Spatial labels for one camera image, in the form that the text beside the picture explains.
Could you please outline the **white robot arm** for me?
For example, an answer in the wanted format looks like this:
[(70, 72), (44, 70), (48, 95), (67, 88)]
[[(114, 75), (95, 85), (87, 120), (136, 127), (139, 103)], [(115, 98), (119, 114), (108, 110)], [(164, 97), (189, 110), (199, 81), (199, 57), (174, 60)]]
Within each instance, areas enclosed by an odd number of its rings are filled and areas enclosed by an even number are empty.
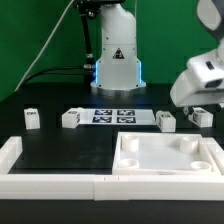
[(101, 53), (91, 90), (131, 95), (149, 81), (171, 83), (177, 107), (224, 103), (224, 0), (158, 0), (161, 24), (120, 4), (100, 6)]

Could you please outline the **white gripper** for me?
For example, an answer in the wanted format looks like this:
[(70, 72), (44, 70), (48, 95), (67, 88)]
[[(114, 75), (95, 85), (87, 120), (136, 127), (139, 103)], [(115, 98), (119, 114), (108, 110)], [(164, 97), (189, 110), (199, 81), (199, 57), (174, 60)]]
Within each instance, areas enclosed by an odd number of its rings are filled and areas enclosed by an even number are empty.
[(205, 53), (187, 62), (170, 91), (177, 107), (191, 115), (191, 106), (224, 103), (224, 62), (217, 53)]

